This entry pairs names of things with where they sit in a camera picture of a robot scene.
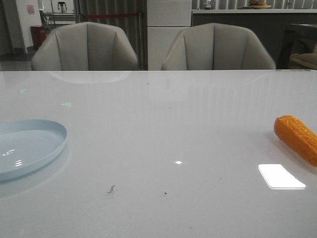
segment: light blue plate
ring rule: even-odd
[[[63,150],[66,128],[50,120],[20,120],[0,124],[0,181],[33,172]]]

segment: red rope barrier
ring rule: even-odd
[[[117,18],[117,17],[129,17],[129,16],[138,16],[139,13],[126,13],[126,14],[109,14],[109,15],[84,15],[84,18]]]

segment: red trash bin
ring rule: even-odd
[[[44,26],[31,26],[31,35],[34,49],[38,50],[44,42],[44,40],[46,39]]]

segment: chair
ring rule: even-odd
[[[124,31],[84,22],[53,30],[32,58],[32,70],[137,70],[138,58]]]
[[[186,28],[173,41],[162,70],[275,69],[251,30],[218,23]]]

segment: floor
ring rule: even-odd
[[[0,56],[0,71],[31,71],[34,53]]]

